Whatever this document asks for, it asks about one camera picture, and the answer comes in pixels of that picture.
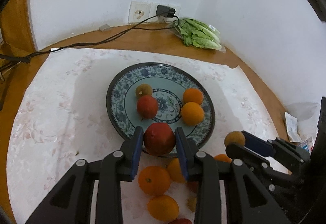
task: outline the black power adapter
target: black power adapter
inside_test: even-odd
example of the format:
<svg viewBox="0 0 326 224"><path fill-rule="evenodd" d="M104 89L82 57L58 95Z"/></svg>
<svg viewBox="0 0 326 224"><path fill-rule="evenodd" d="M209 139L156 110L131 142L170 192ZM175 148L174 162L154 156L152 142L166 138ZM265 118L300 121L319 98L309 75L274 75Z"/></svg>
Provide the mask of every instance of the black power adapter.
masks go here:
<svg viewBox="0 0 326 224"><path fill-rule="evenodd" d="M156 15L164 17L174 17L175 9L165 5L158 5L156 8Z"/></svg>

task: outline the power outlet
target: power outlet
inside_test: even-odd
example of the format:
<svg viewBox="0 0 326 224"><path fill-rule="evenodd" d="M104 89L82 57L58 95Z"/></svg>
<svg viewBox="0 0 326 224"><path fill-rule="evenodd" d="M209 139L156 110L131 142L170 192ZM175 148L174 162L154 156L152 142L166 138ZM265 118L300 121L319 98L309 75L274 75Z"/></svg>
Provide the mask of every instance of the power outlet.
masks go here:
<svg viewBox="0 0 326 224"><path fill-rule="evenodd" d="M175 9L175 14L174 15L179 17L180 10L181 10L180 6L171 5L171 4L164 4L164 3L152 3L151 4L151 10L149 12L148 17L152 17L152 16L156 15L156 9L157 9L158 5L165 5L165 6L169 6L171 8L174 8ZM148 20L148 22L150 22L150 23L152 23L152 22L172 22L175 19L176 19L175 17L167 18L167 17L159 16L159 17L154 17L154 18Z"/></svg>
<svg viewBox="0 0 326 224"><path fill-rule="evenodd" d="M149 17L151 4L146 2L131 2L128 23L139 23Z"/></svg>

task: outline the black cable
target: black cable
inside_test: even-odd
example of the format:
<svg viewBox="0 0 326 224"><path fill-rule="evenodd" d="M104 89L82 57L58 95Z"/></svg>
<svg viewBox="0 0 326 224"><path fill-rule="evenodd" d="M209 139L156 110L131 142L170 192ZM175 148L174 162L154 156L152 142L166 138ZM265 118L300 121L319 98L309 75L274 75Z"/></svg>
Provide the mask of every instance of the black cable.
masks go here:
<svg viewBox="0 0 326 224"><path fill-rule="evenodd" d="M157 17L158 15L154 15L152 17L149 17L147 19L145 19L144 21L141 21L140 23L134 25L133 27L129 28L129 29L126 29L124 31L121 31L120 33L117 33L115 34L114 36L111 36L107 39L104 39L100 42L81 42L81 43L75 43L75 44L71 44L71 45L68 45L68 46L64 46L64 47L60 47L60 48L57 48L55 50L48 50L48 51L36 51L34 53L31 53L27 56L25 56L24 58L26 59L30 59L30 58L33 58L33 57L36 57L36 56L39 56L39 55L43 55L43 54L48 54L48 53L52 53L52 52L56 52L56 51L59 51L59 50L62 50L62 49L66 49L66 48L72 48L72 47L80 47L80 46L96 46L96 45L100 45L100 44L104 44L104 43L109 43L113 40L116 40L118 39L119 37L123 36L125 33L129 32L130 30L133 30L133 29L140 29L140 30L148 30L148 31L159 31L159 30L166 30L166 29L173 29L173 28L176 28L179 26L180 24L180 20L177 16L173 16L173 17L176 17L178 19L178 23L177 25L173 26L173 27L164 27L164 28L154 28L154 29L149 29L149 28L141 28L141 27L137 27L138 25L148 21L149 19L152 19L152 18L155 18ZM1 66L0 67L0 70L4 70L6 68L9 68L9 67L12 67L14 65L16 65L17 62L16 61L10 61L8 63L6 63L5 65Z"/></svg>

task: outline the blue and white plate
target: blue and white plate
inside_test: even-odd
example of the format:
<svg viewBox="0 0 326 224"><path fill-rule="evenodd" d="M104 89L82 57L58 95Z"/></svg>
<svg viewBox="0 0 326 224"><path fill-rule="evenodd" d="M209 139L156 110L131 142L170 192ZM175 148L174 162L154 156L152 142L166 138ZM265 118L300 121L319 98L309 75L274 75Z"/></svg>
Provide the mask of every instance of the blue and white plate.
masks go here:
<svg viewBox="0 0 326 224"><path fill-rule="evenodd" d="M135 91L142 83L152 87L152 96L159 102L157 115L150 120L141 120L137 112ZM183 93L189 88L197 88L204 95L201 107L205 118L196 126L187 126L181 118ZM161 63L140 63L121 71L109 86L106 106L114 128L125 140L133 136L137 126L142 126L146 131L152 123L164 122L173 131L182 127L186 137L191 138L201 148L213 133L215 124L214 106L204 87L183 70ZM176 157L176 148L165 156Z"/></svg>

